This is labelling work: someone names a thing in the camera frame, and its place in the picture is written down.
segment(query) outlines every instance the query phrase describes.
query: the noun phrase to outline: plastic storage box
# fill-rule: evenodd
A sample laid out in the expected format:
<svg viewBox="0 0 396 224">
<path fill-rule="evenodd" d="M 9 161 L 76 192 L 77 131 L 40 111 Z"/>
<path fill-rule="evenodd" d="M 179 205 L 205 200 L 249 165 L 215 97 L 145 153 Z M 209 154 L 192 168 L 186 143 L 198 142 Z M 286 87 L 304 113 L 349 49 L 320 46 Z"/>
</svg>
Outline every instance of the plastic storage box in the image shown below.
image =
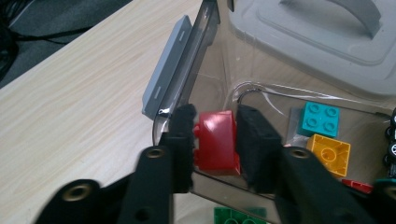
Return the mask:
<svg viewBox="0 0 396 224">
<path fill-rule="evenodd" d="M 347 179 L 372 183 L 387 177 L 382 159 L 387 152 L 384 131 L 396 106 L 395 71 L 389 70 L 396 64 L 395 4 L 375 2 L 381 16 L 372 18 L 379 20 L 375 33 L 339 6 L 325 8 L 341 10 L 334 13 L 342 16 L 319 20 L 332 15 L 317 12 L 319 2 L 331 3 L 313 2 L 310 8 L 305 0 L 286 5 L 273 0 L 203 1 L 193 26 L 183 18 L 144 94 L 143 113 L 154 119 L 154 144 L 167 131 L 175 108 L 185 104 L 195 105 L 198 113 L 235 112 L 238 104 L 250 105 L 271 122 L 284 144 L 306 142 L 308 137 L 290 132 L 290 127 L 297 127 L 300 117 L 292 115 L 293 109 L 309 101 L 339 109 L 334 139 L 351 145 Z M 370 43 L 377 47 L 364 45 Z M 357 52 L 380 60 L 364 64 L 351 55 Z M 193 181 L 197 195 L 255 217 L 261 215 L 247 208 L 262 207 L 267 213 L 261 218 L 279 222 L 272 195 L 251 193 L 241 176 L 211 176 L 197 169 Z"/>
</svg>

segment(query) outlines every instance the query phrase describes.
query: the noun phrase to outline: transparent plastic wall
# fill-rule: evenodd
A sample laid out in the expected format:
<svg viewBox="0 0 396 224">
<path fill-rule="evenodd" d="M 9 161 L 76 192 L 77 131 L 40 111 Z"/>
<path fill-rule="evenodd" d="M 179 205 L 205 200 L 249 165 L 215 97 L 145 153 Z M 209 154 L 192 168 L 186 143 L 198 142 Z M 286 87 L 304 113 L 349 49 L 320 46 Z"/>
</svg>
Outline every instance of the transparent plastic wall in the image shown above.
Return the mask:
<svg viewBox="0 0 396 224">
<path fill-rule="evenodd" d="M 240 2 L 242 1 L 235 1 L 234 7 L 240 7 Z M 193 104 L 198 113 L 228 109 L 236 113 L 238 104 L 250 105 L 259 109 L 271 122 L 283 137 L 283 144 L 299 147 L 304 147 L 307 141 L 306 137 L 296 134 L 299 113 L 304 104 L 310 101 L 336 106 L 340 109 L 340 120 L 335 139 L 351 145 L 345 178 L 371 184 L 378 178 L 387 177 L 387 169 L 382 160 L 389 142 L 384 131 L 389 126 L 390 115 L 396 106 L 395 98 L 373 100 L 344 86 L 338 86 L 336 82 L 330 84 L 329 80 L 323 81 L 316 76 L 315 70 L 300 66 L 287 56 L 279 54 L 272 46 L 259 41 L 256 36 L 262 35 L 262 31 L 258 30 L 257 34 L 243 32 L 239 21 L 233 20 L 234 12 L 227 1 L 218 1 L 218 6 L 219 24 L 216 24 L 213 42 L 205 49 L 205 55 L 199 62 L 200 67 L 190 70 L 187 79 L 192 79 L 192 89 L 184 95 L 182 92 L 174 105 Z M 238 10 L 255 10 L 251 8 L 253 4 L 244 6 Z M 162 109 L 169 108 L 168 105 L 162 105 Z M 156 132 L 166 130 L 165 120 L 169 118 L 156 118 L 154 138 Z M 206 180 L 200 175 L 195 177 L 194 186 L 201 186 L 203 191 L 197 194 L 237 209 L 257 205 L 254 203 L 257 199 L 250 200 L 250 203 L 242 199 L 224 199 L 227 189 L 232 186 L 242 190 L 239 191 L 240 195 L 248 197 L 243 192 L 244 189 L 248 192 L 248 188 L 242 176 L 211 176 L 210 178 L 224 184 L 218 188 L 219 192 L 214 193 L 210 192 L 216 191 L 214 182 L 203 184 Z M 272 198 L 271 195 L 261 196 L 265 199 Z M 275 211 L 274 208 L 269 208 L 274 205 L 265 206 L 268 208 L 269 219 L 277 222 L 276 214 L 271 214 Z"/>
</svg>

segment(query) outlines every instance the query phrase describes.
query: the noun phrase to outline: wooden table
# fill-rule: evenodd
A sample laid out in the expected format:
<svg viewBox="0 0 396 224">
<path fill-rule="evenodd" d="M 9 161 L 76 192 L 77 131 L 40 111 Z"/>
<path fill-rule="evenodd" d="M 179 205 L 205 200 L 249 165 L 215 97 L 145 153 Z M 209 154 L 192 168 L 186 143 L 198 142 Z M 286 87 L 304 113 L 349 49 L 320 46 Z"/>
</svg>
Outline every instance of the wooden table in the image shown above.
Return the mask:
<svg viewBox="0 0 396 224">
<path fill-rule="evenodd" d="M 32 223 L 80 178 L 106 186 L 152 145 L 142 95 L 173 26 L 200 0 L 139 1 L 0 90 L 0 223 Z M 176 196 L 176 223 L 213 223 L 214 203 Z"/>
</svg>

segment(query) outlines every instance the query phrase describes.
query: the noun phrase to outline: red block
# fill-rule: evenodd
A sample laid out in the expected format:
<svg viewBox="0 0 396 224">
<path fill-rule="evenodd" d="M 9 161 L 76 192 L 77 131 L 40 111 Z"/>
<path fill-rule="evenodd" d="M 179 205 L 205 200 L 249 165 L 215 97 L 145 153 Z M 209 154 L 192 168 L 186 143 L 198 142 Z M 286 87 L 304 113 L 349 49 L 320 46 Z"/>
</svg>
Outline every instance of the red block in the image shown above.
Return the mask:
<svg viewBox="0 0 396 224">
<path fill-rule="evenodd" d="M 199 170 L 210 175 L 240 175 L 231 110 L 201 113 L 194 134 L 199 139 L 199 148 L 194 150 L 194 164 Z"/>
<path fill-rule="evenodd" d="M 361 182 L 357 182 L 354 180 L 349 180 L 349 179 L 342 179 L 341 182 L 349 187 L 352 187 L 354 189 L 357 189 L 363 193 L 371 193 L 373 191 L 373 187 L 368 184 L 363 184 Z"/>
</svg>

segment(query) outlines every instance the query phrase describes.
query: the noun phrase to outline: green lego brick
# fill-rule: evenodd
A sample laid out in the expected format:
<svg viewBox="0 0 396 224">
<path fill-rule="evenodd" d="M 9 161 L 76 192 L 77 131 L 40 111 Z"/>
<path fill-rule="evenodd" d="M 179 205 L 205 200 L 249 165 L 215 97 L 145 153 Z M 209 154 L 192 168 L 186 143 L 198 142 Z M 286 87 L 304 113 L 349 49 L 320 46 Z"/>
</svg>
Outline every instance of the green lego brick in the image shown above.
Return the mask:
<svg viewBox="0 0 396 224">
<path fill-rule="evenodd" d="M 340 109 L 335 106 L 306 102 L 297 133 L 308 137 L 318 133 L 334 138 L 338 133 L 339 115 Z"/>
<path fill-rule="evenodd" d="M 266 224 L 267 222 L 256 217 L 246 215 L 227 207 L 215 208 L 215 224 Z M 251 212 L 265 217 L 264 208 L 252 208 Z"/>
</svg>

